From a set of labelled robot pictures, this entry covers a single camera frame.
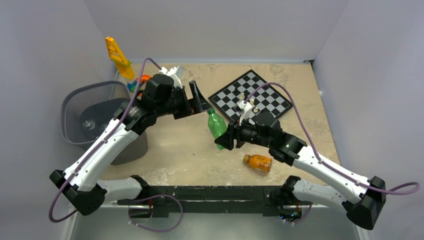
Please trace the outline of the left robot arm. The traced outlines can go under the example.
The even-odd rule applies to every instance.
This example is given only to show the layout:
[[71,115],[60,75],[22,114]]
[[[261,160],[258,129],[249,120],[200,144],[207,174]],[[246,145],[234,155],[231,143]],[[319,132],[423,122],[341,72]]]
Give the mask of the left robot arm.
[[195,81],[189,82],[192,98],[184,86],[165,74],[155,74],[144,85],[141,98],[123,102],[100,137],[72,166],[54,170],[49,178],[73,205],[87,216],[103,203],[132,200],[138,205],[149,199],[148,185],[133,175],[122,180],[100,180],[115,158],[159,117],[172,115],[175,120],[209,111],[212,106],[201,94]]

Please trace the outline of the green plastic bottle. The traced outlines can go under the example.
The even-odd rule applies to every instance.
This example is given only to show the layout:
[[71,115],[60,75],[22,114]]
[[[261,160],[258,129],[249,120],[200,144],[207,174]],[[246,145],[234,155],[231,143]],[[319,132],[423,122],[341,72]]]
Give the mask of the green plastic bottle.
[[209,109],[207,113],[209,131],[213,138],[217,139],[227,131],[227,124],[214,108]]

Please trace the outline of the clear bottle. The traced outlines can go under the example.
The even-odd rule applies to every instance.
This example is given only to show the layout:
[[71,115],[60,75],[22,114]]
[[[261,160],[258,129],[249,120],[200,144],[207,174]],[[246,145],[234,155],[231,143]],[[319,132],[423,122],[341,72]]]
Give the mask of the clear bottle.
[[85,134],[94,135],[98,131],[98,122],[95,119],[86,119],[81,122],[81,129]]

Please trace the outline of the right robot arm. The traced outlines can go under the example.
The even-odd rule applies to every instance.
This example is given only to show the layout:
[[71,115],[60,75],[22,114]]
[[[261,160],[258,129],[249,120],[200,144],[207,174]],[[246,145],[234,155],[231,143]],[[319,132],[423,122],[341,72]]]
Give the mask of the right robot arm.
[[227,150],[245,143],[268,148],[277,161],[303,170],[325,185],[295,180],[281,189],[280,196],[288,204],[296,200],[315,202],[346,213],[355,225],[373,230],[386,203],[386,183],[378,176],[368,178],[353,173],[316,153],[304,140],[282,130],[280,121],[270,112],[261,112],[248,120],[229,123],[216,144]]

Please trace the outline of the orange juice bottle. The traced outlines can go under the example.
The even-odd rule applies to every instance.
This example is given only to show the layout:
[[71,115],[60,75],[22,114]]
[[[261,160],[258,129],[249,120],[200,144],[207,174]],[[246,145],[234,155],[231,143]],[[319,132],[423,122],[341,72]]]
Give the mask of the orange juice bottle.
[[273,160],[262,155],[245,154],[243,162],[254,170],[269,173],[272,167]]

